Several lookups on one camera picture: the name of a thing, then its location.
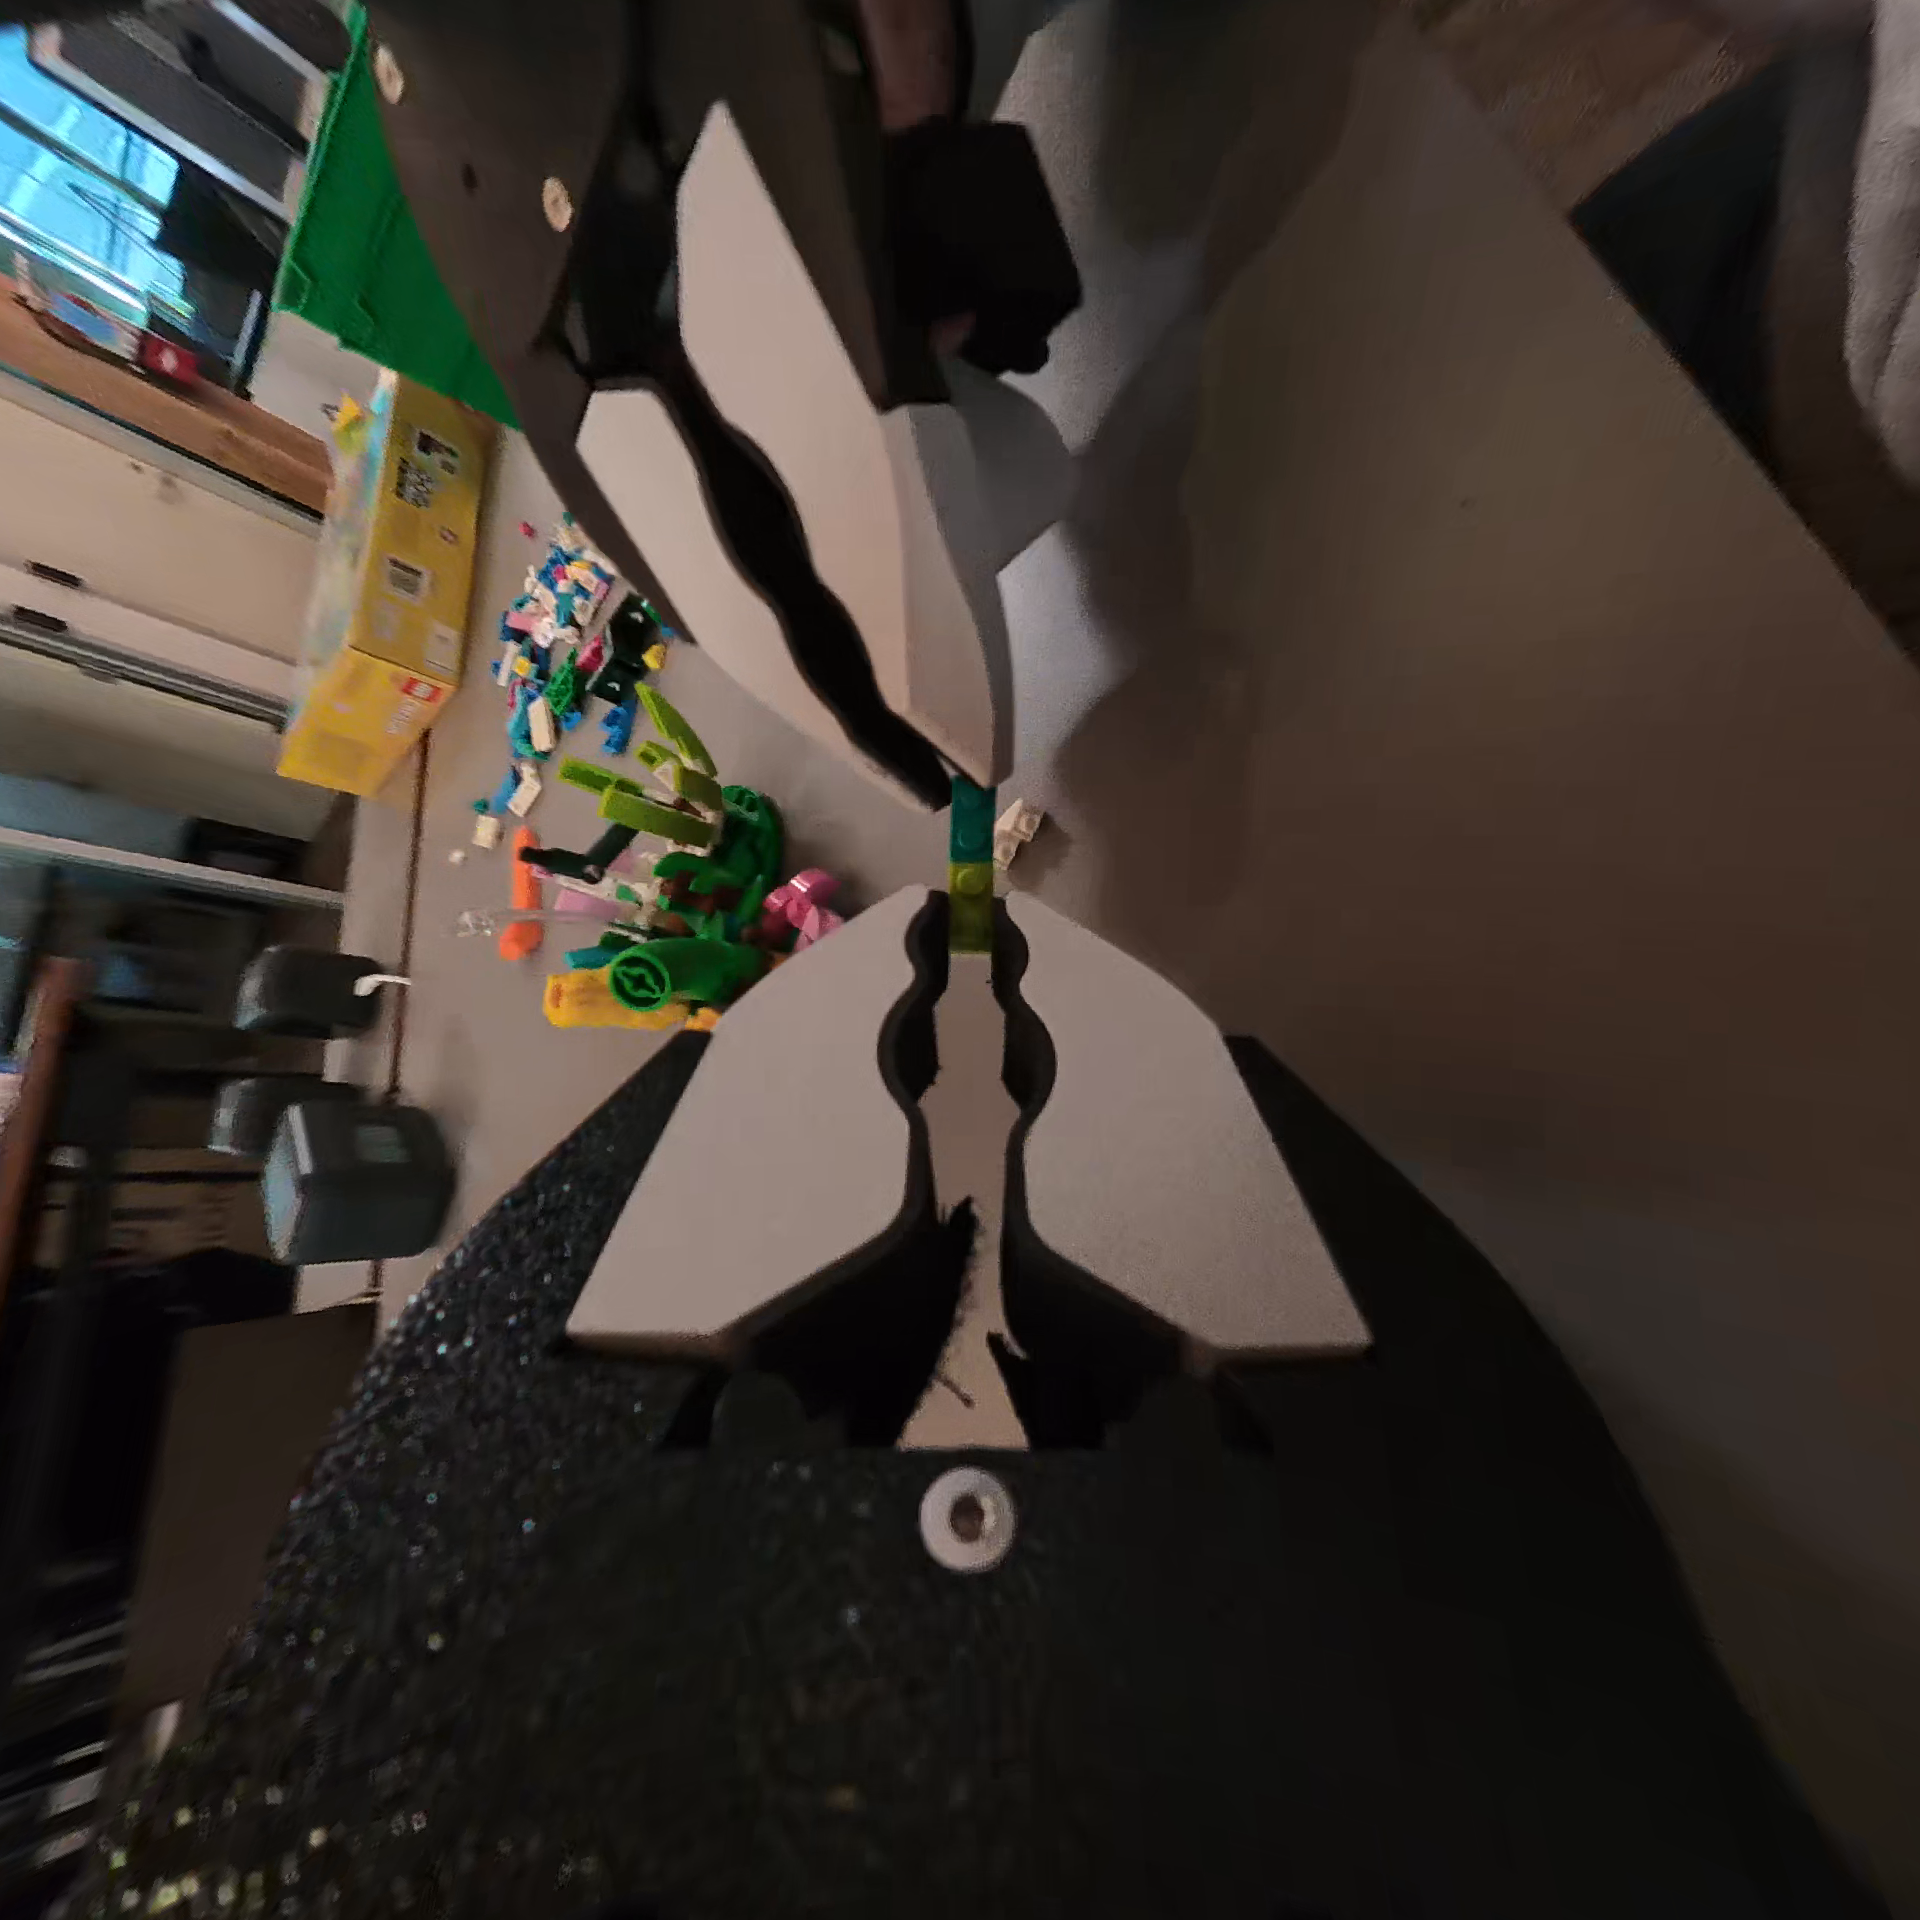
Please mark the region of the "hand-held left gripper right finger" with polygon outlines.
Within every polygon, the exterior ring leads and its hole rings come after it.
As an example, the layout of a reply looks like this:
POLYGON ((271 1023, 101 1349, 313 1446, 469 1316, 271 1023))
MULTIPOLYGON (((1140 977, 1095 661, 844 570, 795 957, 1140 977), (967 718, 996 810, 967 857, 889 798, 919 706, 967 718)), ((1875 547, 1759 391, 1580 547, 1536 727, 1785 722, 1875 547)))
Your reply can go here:
POLYGON ((1223 1025, 1167 977, 1002 900, 1010 1221, 1204 1360, 1362 1356, 1372 1328, 1223 1025))

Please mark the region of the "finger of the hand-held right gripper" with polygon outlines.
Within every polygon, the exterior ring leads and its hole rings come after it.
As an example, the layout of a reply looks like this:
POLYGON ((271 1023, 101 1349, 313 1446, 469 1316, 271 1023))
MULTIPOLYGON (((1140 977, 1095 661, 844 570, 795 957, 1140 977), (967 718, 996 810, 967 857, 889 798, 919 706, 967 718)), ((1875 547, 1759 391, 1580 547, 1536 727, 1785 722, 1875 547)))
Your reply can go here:
POLYGON ((578 456, 679 625, 761 709, 897 797, 946 810, 944 755, 880 692, 854 612, 824 585, 795 500, 695 397, 592 391, 578 456))
POLYGON ((922 758, 972 785, 1015 745, 1007 562, 977 410, 880 404, 761 174, 749 129, 711 103, 679 180, 679 338, 699 396, 746 448, 768 534, 787 667, 749 685, 801 697, 897 785, 922 758))

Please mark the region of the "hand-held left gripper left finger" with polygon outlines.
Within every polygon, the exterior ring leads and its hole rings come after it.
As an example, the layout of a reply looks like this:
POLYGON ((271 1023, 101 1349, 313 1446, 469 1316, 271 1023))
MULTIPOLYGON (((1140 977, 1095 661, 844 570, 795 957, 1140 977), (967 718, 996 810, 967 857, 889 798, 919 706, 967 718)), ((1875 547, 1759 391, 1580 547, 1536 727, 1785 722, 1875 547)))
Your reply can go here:
POLYGON ((880 1245, 930 1170, 889 1019, 946 961, 946 893, 907 883, 790 957, 708 1036, 566 1335, 632 1359, 736 1359, 880 1245))

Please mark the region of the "pile of loose lego pieces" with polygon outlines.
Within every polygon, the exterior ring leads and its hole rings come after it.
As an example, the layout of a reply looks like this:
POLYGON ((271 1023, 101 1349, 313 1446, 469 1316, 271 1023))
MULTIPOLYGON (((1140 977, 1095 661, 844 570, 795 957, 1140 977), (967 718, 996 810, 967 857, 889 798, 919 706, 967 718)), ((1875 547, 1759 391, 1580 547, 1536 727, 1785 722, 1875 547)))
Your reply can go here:
POLYGON ((679 637, 632 587, 571 512, 539 534, 522 587, 500 612, 491 679, 503 697, 506 771, 469 802, 469 851, 492 851, 558 777, 566 755, 618 761, 638 748, 639 692, 679 637))

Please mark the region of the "lego plant model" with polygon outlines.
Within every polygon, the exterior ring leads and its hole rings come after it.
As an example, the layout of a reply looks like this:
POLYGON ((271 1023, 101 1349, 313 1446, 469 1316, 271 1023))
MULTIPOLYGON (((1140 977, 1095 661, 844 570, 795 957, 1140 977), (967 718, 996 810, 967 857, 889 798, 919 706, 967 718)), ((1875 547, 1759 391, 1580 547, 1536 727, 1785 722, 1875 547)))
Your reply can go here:
POLYGON ((725 784, 686 715, 639 692, 638 748, 618 761, 566 755, 558 784, 592 798, 586 844, 539 836, 542 939, 587 931, 542 986, 563 1032, 711 1032, 787 961, 839 931, 839 882, 787 863, 774 797, 725 784))

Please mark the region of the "yellow lego box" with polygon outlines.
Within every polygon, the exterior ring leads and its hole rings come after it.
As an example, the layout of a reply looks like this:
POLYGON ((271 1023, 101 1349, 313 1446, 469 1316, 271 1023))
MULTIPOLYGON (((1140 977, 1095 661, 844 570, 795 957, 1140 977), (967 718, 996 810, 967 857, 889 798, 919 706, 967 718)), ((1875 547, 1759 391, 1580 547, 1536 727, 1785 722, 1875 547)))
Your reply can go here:
POLYGON ((398 372, 339 408, 279 777, 366 798, 461 687, 492 444, 398 372))

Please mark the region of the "green plastic bin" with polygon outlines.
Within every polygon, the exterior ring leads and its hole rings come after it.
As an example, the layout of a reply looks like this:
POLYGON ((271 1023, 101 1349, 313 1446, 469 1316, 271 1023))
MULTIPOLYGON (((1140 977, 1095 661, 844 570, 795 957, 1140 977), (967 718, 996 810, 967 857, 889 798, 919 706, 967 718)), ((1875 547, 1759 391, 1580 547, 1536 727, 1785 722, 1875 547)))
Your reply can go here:
POLYGON ((509 396, 449 298, 403 194, 364 2, 351 2, 347 32, 351 56, 328 85, 307 149, 276 305, 380 367, 516 427, 509 396))

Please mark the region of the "wooden shelf board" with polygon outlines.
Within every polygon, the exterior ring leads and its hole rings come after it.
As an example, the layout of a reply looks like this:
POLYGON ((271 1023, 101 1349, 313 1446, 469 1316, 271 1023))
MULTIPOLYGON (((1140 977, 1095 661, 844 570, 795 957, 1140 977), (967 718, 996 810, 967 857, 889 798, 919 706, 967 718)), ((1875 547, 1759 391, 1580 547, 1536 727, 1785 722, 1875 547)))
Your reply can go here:
POLYGON ((44 325, 5 274, 5 367, 148 440, 216 467, 238 483, 325 515, 330 451, 253 397, 216 385, 175 389, 149 372, 82 349, 44 325))

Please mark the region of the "window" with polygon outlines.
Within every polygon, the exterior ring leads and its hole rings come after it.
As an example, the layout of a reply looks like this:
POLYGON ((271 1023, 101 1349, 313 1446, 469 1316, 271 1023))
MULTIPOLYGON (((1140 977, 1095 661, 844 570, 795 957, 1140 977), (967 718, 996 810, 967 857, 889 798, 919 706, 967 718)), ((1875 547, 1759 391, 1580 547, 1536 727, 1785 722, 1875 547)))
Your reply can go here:
POLYGON ((31 62, 5 24, 5 268, 121 319, 194 319, 159 243, 180 158, 31 62))

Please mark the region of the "dark grey box device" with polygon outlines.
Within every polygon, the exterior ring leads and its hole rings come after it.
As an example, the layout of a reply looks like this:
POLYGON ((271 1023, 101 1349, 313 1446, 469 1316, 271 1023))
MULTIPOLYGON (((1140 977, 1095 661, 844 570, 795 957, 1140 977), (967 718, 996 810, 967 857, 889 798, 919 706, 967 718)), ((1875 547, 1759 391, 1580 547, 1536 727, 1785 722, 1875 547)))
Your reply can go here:
POLYGON ((441 1236, 454 1187, 428 1111, 307 1098, 279 1117, 265 1154, 267 1248, 292 1267, 417 1258, 441 1236))

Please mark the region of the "white drawer cabinet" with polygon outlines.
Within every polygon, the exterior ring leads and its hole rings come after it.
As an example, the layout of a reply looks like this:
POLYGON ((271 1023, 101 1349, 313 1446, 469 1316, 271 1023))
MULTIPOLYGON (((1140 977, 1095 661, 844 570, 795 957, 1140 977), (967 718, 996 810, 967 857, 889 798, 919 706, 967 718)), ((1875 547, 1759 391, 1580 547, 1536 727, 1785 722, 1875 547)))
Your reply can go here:
POLYGON ((318 522, 5 372, 5 777, 313 839, 279 777, 318 522))

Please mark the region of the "person's grey sweatshirt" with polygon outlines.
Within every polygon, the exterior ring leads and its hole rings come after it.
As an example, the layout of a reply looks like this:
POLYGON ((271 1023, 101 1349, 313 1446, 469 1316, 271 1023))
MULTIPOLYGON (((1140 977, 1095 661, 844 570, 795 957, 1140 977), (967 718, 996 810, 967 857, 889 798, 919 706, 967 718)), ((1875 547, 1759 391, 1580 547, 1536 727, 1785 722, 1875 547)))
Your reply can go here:
POLYGON ((1870 18, 1841 354, 1860 419, 1916 483, 1916 2, 1870 18))

